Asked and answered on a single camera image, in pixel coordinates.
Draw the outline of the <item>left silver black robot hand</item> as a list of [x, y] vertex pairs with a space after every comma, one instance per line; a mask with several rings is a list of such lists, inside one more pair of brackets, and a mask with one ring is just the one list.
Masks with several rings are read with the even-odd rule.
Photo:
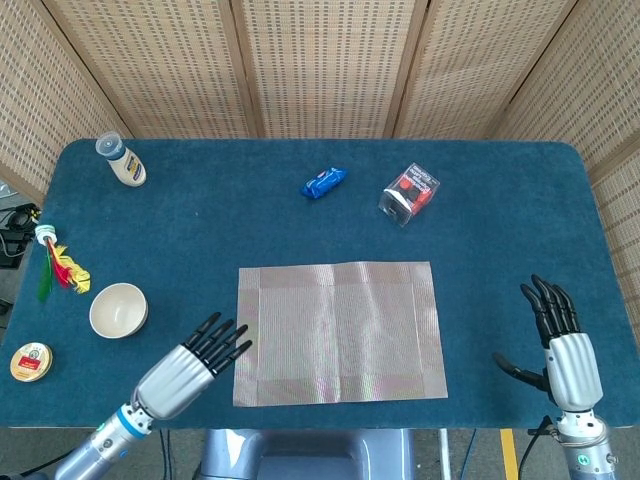
[[133, 410], [155, 420], [176, 417], [252, 346], [247, 325], [220, 317], [209, 316], [143, 376], [131, 396]]

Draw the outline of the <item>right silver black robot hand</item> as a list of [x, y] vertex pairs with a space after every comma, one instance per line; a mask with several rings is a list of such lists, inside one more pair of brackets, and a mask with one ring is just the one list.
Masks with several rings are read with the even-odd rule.
[[541, 373], [522, 369], [498, 352], [492, 354], [494, 362], [512, 378], [545, 392], [564, 412], [592, 410], [603, 389], [593, 344], [581, 329], [573, 300], [536, 274], [520, 289], [535, 317], [545, 367]]

